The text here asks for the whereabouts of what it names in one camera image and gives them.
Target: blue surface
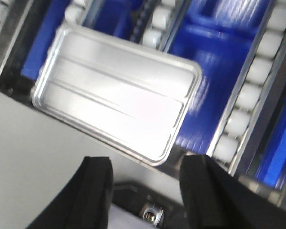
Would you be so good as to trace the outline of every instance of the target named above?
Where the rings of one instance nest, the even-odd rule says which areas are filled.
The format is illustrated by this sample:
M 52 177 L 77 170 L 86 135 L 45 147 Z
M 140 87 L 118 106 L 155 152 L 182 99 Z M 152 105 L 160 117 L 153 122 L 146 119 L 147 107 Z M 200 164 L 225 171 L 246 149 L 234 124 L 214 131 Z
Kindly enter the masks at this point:
M 198 62 L 203 80 L 176 144 L 205 154 L 270 0 L 193 0 L 170 53 Z
M 205 154 L 250 49 L 251 41 L 235 39 L 193 25 L 179 30 L 171 54 L 194 60 L 203 70 L 176 144 Z
M 193 24 L 254 37 L 270 0 L 193 0 L 186 18 Z
M 47 58 L 47 51 L 55 37 L 55 31 L 61 24 L 69 4 L 70 0 L 53 0 L 50 4 L 21 70 L 23 76 L 32 80 L 38 78 L 39 70 Z
M 143 1 L 144 0 L 130 0 L 132 4 L 132 10 L 138 10 L 142 6 Z
M 271 134 L 256 178 L 277 188 L 281 188 L 286 178 L 286 103 Z
M 128 0 L 106 0 L 93 29 L 129 39 L 133 30 L 131 9 L 132 5 Z

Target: gray surface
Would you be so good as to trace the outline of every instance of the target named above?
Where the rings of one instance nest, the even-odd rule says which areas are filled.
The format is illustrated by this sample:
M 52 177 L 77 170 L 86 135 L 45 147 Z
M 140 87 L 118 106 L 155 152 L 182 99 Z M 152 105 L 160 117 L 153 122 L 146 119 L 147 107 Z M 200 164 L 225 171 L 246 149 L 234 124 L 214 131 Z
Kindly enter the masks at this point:
M 167 159 L 200 78 L 193 61 L 64 23 L 32 101 L 154 166 Z
M 110 156 L 115 182 L 135 180 L 182 202 L 177 180 L 0 93 L 0 228 L 25 228 L 84 156 Z

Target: rectangular tray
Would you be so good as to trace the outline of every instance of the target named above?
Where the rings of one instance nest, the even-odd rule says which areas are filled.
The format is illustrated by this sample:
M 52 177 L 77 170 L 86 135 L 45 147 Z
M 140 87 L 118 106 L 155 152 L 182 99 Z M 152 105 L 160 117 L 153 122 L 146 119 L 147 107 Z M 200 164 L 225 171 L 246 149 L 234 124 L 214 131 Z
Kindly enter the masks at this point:
M 156 166 L 168 157 L 200 79 L 193 61 L 64 23 L 32 102 Z

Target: blue plastic tray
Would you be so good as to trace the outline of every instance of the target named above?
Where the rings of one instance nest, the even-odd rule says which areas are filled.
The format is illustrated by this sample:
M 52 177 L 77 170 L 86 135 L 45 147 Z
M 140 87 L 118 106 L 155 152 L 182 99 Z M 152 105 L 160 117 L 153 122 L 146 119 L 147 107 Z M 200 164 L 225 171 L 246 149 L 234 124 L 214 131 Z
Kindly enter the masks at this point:
M 29 79 L 37 80 L 39 70 L 47 58 L 57 27 L 64 18 L 64 12 L 71 0 L 53 0 L 50 4 L 35 41 L 24 63 L 21 74 Z
M 133 30 L 132 4 L 128 0 L 106 0 L 93 29 L 129 39 Z
M 286 180 L 286 102 L 255 177 L 276 188 Z
M 205 154 L 250 49 L 250 40 L 183 24 L 170 53 L 198 62 L 203 79 L 176 144 Z
M 254 37 L 270 0 L 193 0 L 186 19 L 218 31 Z

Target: roller conveyor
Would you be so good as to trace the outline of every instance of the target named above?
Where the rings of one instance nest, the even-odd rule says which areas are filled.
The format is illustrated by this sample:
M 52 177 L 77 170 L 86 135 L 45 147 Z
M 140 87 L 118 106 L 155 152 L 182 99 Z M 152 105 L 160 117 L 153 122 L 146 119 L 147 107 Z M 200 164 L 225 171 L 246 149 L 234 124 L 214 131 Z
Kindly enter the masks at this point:
M 242 2 L 48 1 L 38 25 L 22 21 L 22 26 L 15 26 L 0 58 L 0 90 L 31 105 L 33 86 L 49 53 L 55 52 L 52 43 L 62 24 L 82 25 L 139 43 L 146 50 L 195 61 L 202 68 L 202 78 L 175 136 L 174 149 L 180 149 L 180 154 L 207 154 L 232 176 L 248 175 L 281 193 L 286 185 L 286 148 L 279 148 L 286 145 L 270 142 L 284 142 L 286 132 L 286 125 L 280 125 L 286 123 L 286 101 L 279 106 L 286 98 L 286 0 L 255 0 L 246 3 L 245 10 L 238 8 Z M 15 4 L 0 1 L 0 36 Z M 30 4 L 36 3 L 27 1 L 22 17 L 29 15 Z M 26 23 L 38 28 L 34 38 L 21 31 Z M 16 47 L 22 46 L 26 48 L 19 53 Z M 18 55 L 22 55 L 19 63 L 13 62 Z M 119 149 L 126 152 L 132 146 L 126 148 Z

